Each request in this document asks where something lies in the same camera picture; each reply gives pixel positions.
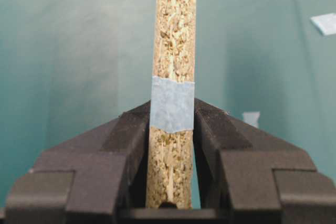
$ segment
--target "black clamp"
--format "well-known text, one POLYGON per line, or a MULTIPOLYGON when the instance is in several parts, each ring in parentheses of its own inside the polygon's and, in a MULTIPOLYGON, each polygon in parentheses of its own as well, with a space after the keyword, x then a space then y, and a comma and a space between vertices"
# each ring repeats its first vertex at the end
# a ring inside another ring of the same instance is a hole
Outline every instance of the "black clamp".
POLYGON ((202 209, 145 209, 149 111, 148 102, 43 152, 8 195, 5 223, 336 223, 335 186, 304 150, 198 99, 202 209))

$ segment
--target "paper scrap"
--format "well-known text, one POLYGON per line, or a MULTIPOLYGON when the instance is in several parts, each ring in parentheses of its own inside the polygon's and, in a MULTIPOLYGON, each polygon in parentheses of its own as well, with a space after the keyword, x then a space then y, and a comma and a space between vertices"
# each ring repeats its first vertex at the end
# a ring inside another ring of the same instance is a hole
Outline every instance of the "paper scrap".
POLYGON ((259 117, 260 117, 260 111, 243 113, 244 122, 256 128, 259 128, 259 123, 258 123, 259 117))
POLYGON ((336 14, 329 13, 325 15, 311 17, 312 23, 321 31, 324 36, 336 34, 336 14))

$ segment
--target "teal backdrop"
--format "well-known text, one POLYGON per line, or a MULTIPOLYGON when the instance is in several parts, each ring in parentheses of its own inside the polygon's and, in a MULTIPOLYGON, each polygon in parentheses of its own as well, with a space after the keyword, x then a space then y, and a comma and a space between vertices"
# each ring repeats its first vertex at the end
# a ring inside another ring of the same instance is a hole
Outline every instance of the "teal backdrop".
MULTIPOLYGON (((196 96, 336 179, 335 0, 197 0, 196 96)), ((155 0, 0 0, 0 206, 41 151, 150 99, 155 0)), ((193 204, 199 207, 197 184, 193 204)))

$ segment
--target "particleboard strip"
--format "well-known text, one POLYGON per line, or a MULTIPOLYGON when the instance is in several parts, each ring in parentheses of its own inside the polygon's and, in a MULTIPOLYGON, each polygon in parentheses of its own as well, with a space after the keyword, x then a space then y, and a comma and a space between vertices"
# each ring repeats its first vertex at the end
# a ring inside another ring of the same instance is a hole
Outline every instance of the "particleboard strip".
MULTIPOLYGON (((194 81, 195 28, 196 0, 156 0, 153 75, 194 81)), ((193 131, 150 127, 146 206, 191 208, 192 171, 193 131)))

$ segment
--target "tape strip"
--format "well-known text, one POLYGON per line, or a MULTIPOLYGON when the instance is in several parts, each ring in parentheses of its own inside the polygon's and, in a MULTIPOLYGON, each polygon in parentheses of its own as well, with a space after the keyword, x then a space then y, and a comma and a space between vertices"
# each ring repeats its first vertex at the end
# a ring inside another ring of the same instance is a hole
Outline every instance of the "tape strip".
POLYGON ((152 77, 150 126, 167 133, 194 129, 195 83, 152 77))

